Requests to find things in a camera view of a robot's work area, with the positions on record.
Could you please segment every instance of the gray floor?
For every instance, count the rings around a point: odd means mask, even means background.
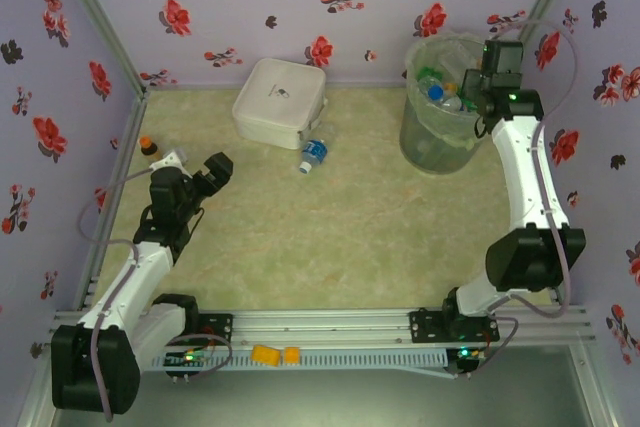
[[[58,427],[106,425],[64,411]],[[116,427],[587,427],[584,400],[562,348],[512,348],[477,377],[446,380],[399,371],[219,373],[188,385],[143,377]]]

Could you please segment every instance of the blue bottle cap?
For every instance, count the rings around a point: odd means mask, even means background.
[[[444,90],[439,85],[432,85],[427,90],[427,95],[431,100],[440,100],[444,95]]]

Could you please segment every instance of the floral wallpaper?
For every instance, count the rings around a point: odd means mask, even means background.
[[[75,219],[111,176],[135,95],[77,0],[0,0],[0,11],[0,423],[10,426],[55,311],[74,308],[89,250]]]
[[[587,247],[572,269],[573,299],[587,306],[626,425],[640,417],[640,13],[626,0],[555,0],[545,16],[579,48],[575,90],[549,117],[556,190]],[[538,29],[524,79],[548,112],[569,87],[573,56],[558,31]]]
[[[264,57],[321,67],[329,81],[401,85],[415,37],[441,29],[495,33],[525,18],[535,2],[99,1],[141,83],[159,88],[241,85]]]

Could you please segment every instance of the white box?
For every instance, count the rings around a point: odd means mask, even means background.
[[[324,71],[317,67],[258,61],[233,104],[238,134],[285,149],[302,148],[327,103],[325,82]]]

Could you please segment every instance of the trash can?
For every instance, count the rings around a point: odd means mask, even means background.
[[[466,69],[478,68],[484,43],[470,34],[441,33],[421,39],[405,57],[407,101],[400,130],[400,148],[414,166],[429,173],[460,170],[473,157],[480,139],[474,133],[478,114],[448,112],[418,88],[424,75],[462,86]]]

